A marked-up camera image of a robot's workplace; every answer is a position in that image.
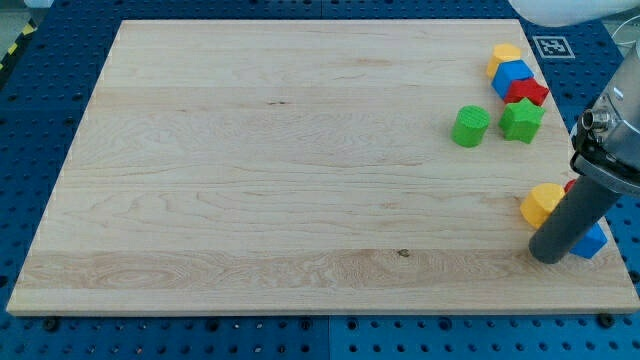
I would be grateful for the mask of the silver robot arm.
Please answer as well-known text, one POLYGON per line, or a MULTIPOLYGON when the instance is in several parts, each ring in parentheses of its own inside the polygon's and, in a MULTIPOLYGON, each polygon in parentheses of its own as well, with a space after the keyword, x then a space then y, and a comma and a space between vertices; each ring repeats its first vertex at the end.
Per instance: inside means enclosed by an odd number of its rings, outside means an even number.
POLYGON ((601 186, 639 195, 639 45, 634 44, 572 131, 571 167, 601 186))

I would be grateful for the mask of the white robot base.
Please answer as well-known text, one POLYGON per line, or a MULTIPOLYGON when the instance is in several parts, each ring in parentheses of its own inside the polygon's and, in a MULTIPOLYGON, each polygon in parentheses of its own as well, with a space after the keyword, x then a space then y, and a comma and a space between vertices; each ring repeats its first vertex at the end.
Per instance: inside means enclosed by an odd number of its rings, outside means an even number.
POLYGON ((509 0, 508 3, 520 17, 544 27, 597 20, 639 6, 639 0, 509 0))

